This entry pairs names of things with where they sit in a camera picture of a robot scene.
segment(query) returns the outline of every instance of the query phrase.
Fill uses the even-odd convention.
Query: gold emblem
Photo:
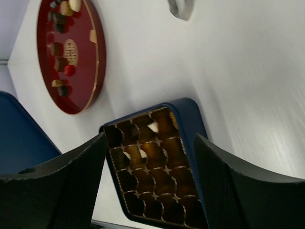
[[[69,64],[77,65],[78,50],[75,42],[71,39],[65,41],[63,57],[69,61]]]

